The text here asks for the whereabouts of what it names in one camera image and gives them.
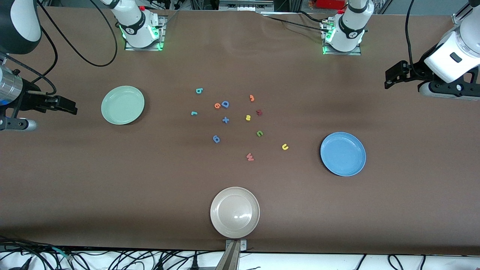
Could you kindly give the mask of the light green plate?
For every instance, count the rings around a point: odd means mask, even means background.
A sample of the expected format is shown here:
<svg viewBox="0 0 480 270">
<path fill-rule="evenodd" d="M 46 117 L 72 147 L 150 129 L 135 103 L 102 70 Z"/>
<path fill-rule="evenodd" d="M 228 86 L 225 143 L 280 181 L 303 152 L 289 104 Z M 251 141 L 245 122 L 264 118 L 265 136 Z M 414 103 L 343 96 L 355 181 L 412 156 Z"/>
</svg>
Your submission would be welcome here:
<svg viewBox="0 0 480 270">
<path fill-rule="evenodd" d="M 145 97 L 132 86 L 121 86 L 110 90 L 101 103 L 103 118 L 113 125 L 127 125 L 139 118 L 145 108 Z"/>
</svg>

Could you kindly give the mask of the aluminium corner profile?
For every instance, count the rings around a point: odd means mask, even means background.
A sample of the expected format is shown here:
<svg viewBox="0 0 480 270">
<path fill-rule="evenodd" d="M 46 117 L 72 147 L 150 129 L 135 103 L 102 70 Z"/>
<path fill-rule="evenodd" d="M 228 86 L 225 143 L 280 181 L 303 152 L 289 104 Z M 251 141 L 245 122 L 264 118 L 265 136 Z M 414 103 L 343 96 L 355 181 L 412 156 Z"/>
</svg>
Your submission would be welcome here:
<svg viewBox="0 0 480 270">
<path fill-rule="evenodd" d="M 473 7 L 467 2 L 456 13 L 451 16 L 451 20 L 454 25 L 462 22 L 469 14 L 471 14 Z"/>
</svg>

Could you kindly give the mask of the brown table cover sheet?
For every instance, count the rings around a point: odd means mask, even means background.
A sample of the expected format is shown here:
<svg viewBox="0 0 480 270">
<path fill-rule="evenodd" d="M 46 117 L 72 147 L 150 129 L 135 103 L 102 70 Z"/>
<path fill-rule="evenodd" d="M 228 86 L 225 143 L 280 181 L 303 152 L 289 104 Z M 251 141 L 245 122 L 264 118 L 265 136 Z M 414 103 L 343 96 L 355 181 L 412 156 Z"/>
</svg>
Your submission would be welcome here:
<svg viewBox="0 0 480 270">
<path fill-rule="evenodd" d="M 362 54 L 342 56 L 255 12 L 172 12 L 163 51 L 120 48 L 94 67 L 38 15 L 58 50 L 48 78 L 78 114 L 24 112 L 37 130 L 0 132 L 0 235 L 221 250 L 210 206 L 239 186 L 259 201 L 256 252 L 480 254 L 480 101 L 424 97 L 417 82 L 384 89 L 408 56 L 403 16 L 371 17 Z M 145 108 L 114 125 L 101 103 L 121 86 Z M 319 157 L 335 132 L 366 150 L 354 176 Z"/>
</svg>

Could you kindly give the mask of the blue plate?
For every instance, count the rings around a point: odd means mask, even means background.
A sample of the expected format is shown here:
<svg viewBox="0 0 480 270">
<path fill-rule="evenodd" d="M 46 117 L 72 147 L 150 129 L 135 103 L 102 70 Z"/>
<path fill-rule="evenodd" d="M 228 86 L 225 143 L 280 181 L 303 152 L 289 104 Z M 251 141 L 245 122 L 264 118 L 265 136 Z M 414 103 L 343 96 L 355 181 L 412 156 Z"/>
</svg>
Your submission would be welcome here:
<svg viewBox="0 0 480 270">
<path fill-rule="evenodd" d="M 331 173 L 341 177 L 358 174 L 366 164 L 366 150 L 357 137 L 346 132 L 331 133 L 319 146 L 319 157 Z"/>
</svg>

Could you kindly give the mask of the red box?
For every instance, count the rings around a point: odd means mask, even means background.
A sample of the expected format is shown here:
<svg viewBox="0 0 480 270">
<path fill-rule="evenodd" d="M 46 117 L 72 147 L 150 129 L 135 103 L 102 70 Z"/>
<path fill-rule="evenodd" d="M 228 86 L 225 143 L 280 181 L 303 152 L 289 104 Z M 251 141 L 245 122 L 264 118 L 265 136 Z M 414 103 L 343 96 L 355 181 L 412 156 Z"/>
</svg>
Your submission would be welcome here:
<svg viewBox="0 0 480 270">
<path fill-rule="evenodd" d="M 315 7 L 326 10 L 341 10 L 347 0 L 315 0 Z"/>
</svg>

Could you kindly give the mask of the beige plate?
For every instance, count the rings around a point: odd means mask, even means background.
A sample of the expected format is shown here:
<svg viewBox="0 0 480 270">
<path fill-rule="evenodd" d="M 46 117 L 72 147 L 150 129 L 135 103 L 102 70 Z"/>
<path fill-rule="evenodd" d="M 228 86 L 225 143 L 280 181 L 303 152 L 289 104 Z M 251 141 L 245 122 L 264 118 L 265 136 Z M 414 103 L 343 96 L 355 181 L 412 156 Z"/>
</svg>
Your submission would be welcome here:
<svg viewBox="0 0 480 270">
<path fill-rule="evenodd" d="M 243 187 L 228 187 L 220 191 L 210 207 L 214 228 L 228 239 L 249 235 L 259 223 L 260 205 L 252 192 Z"/>
</svg>

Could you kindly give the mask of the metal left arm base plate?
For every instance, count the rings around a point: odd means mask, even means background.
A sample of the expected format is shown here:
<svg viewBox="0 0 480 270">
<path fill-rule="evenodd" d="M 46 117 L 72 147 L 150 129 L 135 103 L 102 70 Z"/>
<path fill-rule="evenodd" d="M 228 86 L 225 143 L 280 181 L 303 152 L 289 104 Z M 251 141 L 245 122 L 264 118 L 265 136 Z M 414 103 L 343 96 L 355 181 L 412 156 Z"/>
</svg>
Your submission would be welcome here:
<svg viewBox="0 0 480 270">
<path fill-rule="evenodd" d="M 337 28 L 336 21 L 324 20 L 320 24 L 322 33 L 323 54 L 360 56 L 360 43 L 365 33 L 364 29 L 353 31 L 346 28 L 346 32 Z"/>
</svg>

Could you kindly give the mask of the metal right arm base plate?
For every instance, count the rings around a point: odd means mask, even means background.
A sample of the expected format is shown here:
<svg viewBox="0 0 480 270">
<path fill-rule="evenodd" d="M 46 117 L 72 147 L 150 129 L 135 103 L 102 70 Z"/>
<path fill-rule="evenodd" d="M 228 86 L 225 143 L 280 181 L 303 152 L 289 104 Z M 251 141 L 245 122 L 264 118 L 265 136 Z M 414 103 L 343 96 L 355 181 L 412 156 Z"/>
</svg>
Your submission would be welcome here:
<svg viewBox="0 0 480 270">
<path fill-rule="evenodd" d="M 142 12 L 143 24 L 123 26 L 125 50 L 127 51 L 162 51 L 166 35 L 166 16 L 158 16 L 148 10 Z"/>
</svg>

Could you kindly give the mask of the aluminium frame crossbar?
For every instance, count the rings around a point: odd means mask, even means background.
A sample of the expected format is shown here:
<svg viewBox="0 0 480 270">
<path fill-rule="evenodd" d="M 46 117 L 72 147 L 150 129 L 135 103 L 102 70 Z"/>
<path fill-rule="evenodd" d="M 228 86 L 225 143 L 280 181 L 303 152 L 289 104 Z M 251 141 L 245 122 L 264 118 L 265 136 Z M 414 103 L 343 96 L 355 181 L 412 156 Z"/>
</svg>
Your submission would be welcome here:
<svg viewBox="0 0 480 270">
<path fill-rule="evenodd" d="M 274 0 L 219 0 L 219 11 L 274 12 Z"/>
</svg>

